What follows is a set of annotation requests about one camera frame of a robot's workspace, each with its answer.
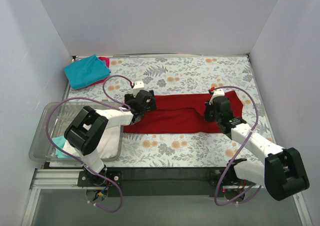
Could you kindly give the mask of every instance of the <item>green cloth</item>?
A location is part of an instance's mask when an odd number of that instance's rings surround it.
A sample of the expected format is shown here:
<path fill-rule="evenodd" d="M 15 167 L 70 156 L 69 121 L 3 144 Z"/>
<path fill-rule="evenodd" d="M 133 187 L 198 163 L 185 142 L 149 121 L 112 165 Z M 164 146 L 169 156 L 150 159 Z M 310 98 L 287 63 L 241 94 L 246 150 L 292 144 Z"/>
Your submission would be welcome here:
<path fill-rule="evenodd" d="M 64 136 L 61 136 L 61 137 L 54 137 L 52 139 L 52 141 L 61 149 L 64 148 L 65 146 L 65 142 L 66 142 L 66 139 Z M 57 158 L 70 158 L 69 156 L 67 155 L 64 155 L 60 150 L 56 149 L 55 150 L 55 155 Z"/>

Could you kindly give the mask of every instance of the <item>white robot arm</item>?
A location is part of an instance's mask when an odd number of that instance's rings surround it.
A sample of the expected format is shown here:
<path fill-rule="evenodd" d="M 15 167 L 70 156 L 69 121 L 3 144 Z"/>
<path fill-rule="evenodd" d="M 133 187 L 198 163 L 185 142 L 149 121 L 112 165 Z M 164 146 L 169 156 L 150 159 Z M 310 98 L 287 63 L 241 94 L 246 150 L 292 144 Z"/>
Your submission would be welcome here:
<path fill-rule="evenodd" d="M 154 92 L 146 91 L 142 81 L 135 82 L 132 89 L 132 94 L 125 95 L 126 104 L 131 107 L 130 111 L 120 107 L 119 110 L 110 109 L 97 112 L 90 106 L 85 106 L 65 131 L 64 137 L 75 148 L 81 161 L 85 164 L 83 169 L 88 178 L 96 185 L 103 184 L 104 180 L 93 174 L 91 170 L 101 175 L 105 175 L 107 171 L 97 150 L 102 135 L 106 133 L 105 130 L 135 124 L 144 117 L 146 111 L 156 109 Z"/>
<path fill-rule="evenodd" d="M 205 103 L 205 120 L 217 122 L 222 133 L 242 144 L 251 132 L 251 127 L 242 118 L 234 117 L 230 101 L 222 89 L 211 93 L 211 99 Z M 231 175 L 264 186 L 276 200 L 309 188 L 305 167 L 296 149 L 285 149 L 256 132 L 252 133 L 245 147 L 263 165 L 236 159 L 230 167 Z"/>

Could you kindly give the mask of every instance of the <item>floral tablecloth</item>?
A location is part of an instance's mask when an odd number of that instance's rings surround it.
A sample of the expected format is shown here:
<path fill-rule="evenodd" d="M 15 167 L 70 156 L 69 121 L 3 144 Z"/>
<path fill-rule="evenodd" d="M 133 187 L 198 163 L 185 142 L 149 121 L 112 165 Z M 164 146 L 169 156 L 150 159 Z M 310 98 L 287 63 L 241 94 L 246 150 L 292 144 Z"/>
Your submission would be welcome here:
<path fill-rule="evenodd" d="M 145 88 L 156 95 L 207 93 L 212 86 L 233 85 L 248 91 L 259 111 L 256 131 L 272 140 L 270 126 L 260 100 L 247 57 L 181 57 L 120 58 L 110 60 L 111 75 L 120 74 L 132 81 L 143 80 Z M 105 86 L 108 93 L 124 99 L 131 89 L 126 80 L 112 78 Z M 250 99 L 237 91 L 244 107 L 242 116 L 252 125 L 255 111 Z M 68 97 L 89 97 L 106 100 L 102 84 L 81 90 L 70 89 Z M 129 134 L 122 139 L 120 157 L 107 163 L 117 167 L 211 167 L 225 166 L 239 148 L 220 133 L 207 134 Z M 260 163 L 248 150 L 240 157 Z"/>

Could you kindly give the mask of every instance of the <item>folded teal shirt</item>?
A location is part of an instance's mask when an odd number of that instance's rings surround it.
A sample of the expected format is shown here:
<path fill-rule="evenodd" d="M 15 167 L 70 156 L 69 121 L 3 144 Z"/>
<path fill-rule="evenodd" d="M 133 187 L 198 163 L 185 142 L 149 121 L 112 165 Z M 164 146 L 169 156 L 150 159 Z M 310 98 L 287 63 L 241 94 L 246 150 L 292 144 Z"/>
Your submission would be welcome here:
<path fill-rule="evenodd" d="M 61 136 L 61 137 L 54 137 L 52 139 L 52 141 L 61 149 L 64 148 L 65 146 L 65 142 L 66 142 L 66 139 L 64 136 Z M 70 158 L 69 156 L 67 155 L 64 155 L 60 150 L 56 149 L 55 150 L 55 155 L 57 158 Z"/>
<path fill-rule="evenodd" d="M 64 68 L 70 86 L 77 90 L 109 76 L 110 69 L 96 55 L 71 63 Z"/>

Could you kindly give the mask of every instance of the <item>white wall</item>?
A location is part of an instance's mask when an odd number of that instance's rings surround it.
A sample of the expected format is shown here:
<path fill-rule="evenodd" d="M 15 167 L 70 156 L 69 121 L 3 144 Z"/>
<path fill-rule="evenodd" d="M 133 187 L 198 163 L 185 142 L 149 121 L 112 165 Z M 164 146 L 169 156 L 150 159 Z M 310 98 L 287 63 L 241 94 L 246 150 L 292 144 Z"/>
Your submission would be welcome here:
<path fill-rule="evenodd" d="M 62 98 L 71 60 L 40 0 L 0 0 L 0 225 L 20 225 L 44 106 Z"/>
<path fill-rule="evenodd" d="M 319 225 L 320 0 L 278 0 L 251 52 L 277 143 L 301 153 L 310 180 L 303 193 Z"/>
<path fill-rule="evenodd" d="M 277 0 L 41 0 L 72 55 L 251 51 Z"/>

